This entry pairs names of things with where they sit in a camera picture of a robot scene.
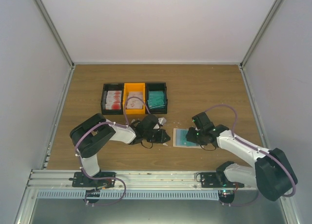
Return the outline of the beige card holder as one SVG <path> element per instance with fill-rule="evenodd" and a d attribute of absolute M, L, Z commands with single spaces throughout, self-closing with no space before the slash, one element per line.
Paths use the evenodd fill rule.
<path fill-rule="evenodd" d="M 173 147 L 188 148 L 188 149 L 201 149 L 201 147 L 193 142 L 189 142 L 186 139 L 186 129 L 173 129 Z"/>

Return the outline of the teal VIP card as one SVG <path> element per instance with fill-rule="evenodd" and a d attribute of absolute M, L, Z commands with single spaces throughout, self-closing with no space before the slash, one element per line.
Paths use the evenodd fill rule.
<path fill-rule="evenodd" d="M 175 146 L 176 147 L 188 147 L 189 142 L 186 140 L 186 133 L 188 130 L 175 129 Z"/>

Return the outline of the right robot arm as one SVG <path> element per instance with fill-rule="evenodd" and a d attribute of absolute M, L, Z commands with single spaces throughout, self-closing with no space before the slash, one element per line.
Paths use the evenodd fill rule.
<path fill-rule="evenodd" d="M 215 126 L 205 112 L 193 116 L 192 121 L 195 126 L 189 128 L 187 141 L 200 147 L 211 144 L 215 149 L 229 151 L 248 164 L 242 166 L 227 161 L 216 169 L 213 176 L 202 172 L 202 187 L 209 187 L 216 181 L 224 189 L 222 195 L 225 197 L 228 194 L 226 189 L 231 185 L 248 185 L 256 188 L 270 201 L 295 194 L 298 179 L 284 151 L 257 146 L 234 134 L 224 125 Z"/>

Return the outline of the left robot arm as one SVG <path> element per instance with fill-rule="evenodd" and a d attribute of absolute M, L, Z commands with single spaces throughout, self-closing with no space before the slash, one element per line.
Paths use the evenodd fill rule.
<path fill-rule="evenodd" d="M 97 113 L 76 126 L 71 130 L 70 138 L 75 146 L 75 156 L 79 158 L 81 170 L 84 173 L 84 182 L 90 187 L 95 187 L 100 183 L 97 153 L 109 141 L 122 142 L 127 145 L 142 145 L 144 140 L 151 145 L 170 141 L 170 136 L 161 128 L 164 121 L 164 118 L 148 114 L 142 120 L 122 125 Z"/>

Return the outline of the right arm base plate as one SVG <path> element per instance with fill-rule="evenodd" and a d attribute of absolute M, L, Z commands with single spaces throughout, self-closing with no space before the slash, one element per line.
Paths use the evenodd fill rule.
<path fill-rule="evenodd" d="M 245 187 L 244 184 L 230 182 L 225 177 L 220 180 L 216 172 L 198 172 L 195 174 L 195 180 L 200 184 L 201 188 L 234 189 Z"/>

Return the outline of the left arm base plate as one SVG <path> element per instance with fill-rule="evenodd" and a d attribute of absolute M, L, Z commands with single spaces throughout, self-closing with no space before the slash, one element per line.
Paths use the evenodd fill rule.
<path fill-rule="evenodd" d="M 99 172 L 95 178 L 105 177 L 106 179 L 90 179 L 82 172 L 75 172 L 69 181 L 72 182 L 72 187 L 93 187 L 93 188 L 111 188 L 115 186 L 115 172 Z"/>

